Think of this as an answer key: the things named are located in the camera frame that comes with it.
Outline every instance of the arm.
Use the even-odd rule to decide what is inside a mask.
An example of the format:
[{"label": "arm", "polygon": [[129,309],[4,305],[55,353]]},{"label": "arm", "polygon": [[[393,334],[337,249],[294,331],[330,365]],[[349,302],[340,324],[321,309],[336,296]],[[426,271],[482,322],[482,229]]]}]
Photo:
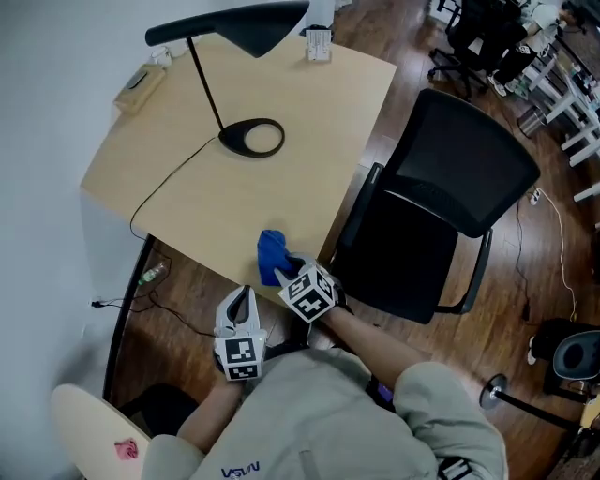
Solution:
[{"label": "arm", "polygon": [[142,480],[192,477],[235,414],[243,390],[241,382],[229,383],[219,375],[206,400],[187,418],[176,437],[158,435],[152,439],[143,461]]},{"label": "arm", "polygon": [[179,428],[177,437],[207,454],[232,420],[243,391],[243,382],[227,382],[219,375],[208,397]]},{"label": "arm", "polygon": [[394,389],[404,370],[426,360],[420,352],[390,337],[382,329],[362,322],[342,307],[329,310],[323,321],[389,389]]},{"label": "arm", "polygon": [[394,390],[394,406],[415,438],[439,461],[464,458],[475,478],[507,478],[502,436],[486,420],[443,365],[425,362],[420,352],[341,307],[323,316],[375,377]]}]

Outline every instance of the pink sticker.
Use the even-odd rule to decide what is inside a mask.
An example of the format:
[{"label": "pink sticker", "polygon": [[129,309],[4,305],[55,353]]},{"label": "pink sticker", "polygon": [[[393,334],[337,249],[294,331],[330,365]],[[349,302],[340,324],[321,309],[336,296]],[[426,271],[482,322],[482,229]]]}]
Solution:
[{"label": "pink sticker", "polygon": [[138,457],[138,444],[133,439],[115,442],[114,448],[116,449],[116,455],[122,460],[131,460]]}]

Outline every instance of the black desk lamp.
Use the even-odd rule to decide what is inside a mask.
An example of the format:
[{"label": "black desk lamp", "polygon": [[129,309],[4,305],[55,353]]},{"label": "black desk lamp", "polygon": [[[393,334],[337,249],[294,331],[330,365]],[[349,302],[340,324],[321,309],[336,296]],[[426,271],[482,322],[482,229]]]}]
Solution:
[{"label": "black desk lamp", "polygon": [[[217,106],[208,88],[200,66],[192,37],[216,32],[255,58],[271,51],[300,22],[308,10],[309,1],[276,2],[251,5],[207,13],[175,22],[155,26],[146,32],[149,46],[185,38],[194,64],[200,75],[204,91],[217,119],[220,132],[218,139],[227,148],[244,157],[265,158],[279,151],[285,141],[283,127],[270,118],[252,118],[223,126]],[[258,125],[271,125],[281,133],[279,145],[268,152],[255,152],[246,145],[246,136]]]}]

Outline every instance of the plug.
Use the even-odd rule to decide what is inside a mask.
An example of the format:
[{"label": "plug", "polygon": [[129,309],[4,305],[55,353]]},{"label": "plug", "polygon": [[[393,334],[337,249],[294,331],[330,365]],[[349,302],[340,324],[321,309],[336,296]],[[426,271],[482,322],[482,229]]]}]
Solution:
[{"label": "plug", "polygon": [[540,197],[542,196],[542,192],[540,191],[539,188],[536,188],[533,191],[533,194],[531,196],[531,198],[529,199],[529,203],[533,206],[536,206],[537,203],[540,201]]}]

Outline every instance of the wooden desk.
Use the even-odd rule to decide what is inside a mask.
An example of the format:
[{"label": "wooden desk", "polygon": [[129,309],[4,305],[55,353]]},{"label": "wooden desk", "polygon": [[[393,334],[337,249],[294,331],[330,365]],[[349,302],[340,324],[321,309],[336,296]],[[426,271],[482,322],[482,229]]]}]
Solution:
[{"label": "wooden desk", "polygon": [[[318,256],[396,67],[335,45],[331,64],[308,64],[302,37],[286,38],[260,59],[217,35],[205,36],[196,50],[223,123],[273,118],[284,126],[286,142],[272,157],[251,159],[212,141],[134,223],[222,276],[278,300],[278,289],[264,287],[259,278],[261,231],[279,229],[290,250]],[[173,61],[136,116],[117,120],[82,187],[129,221],[178,164],[217,134],[187,53]]]},{"label": "wooden desk", "polygon": [[[65,384],[52,392],[52,420],[68,456],[88,480],[137,480],[150,439],[110,403]],[[137,458],[121,460],[115,442],[133,438]]]}]

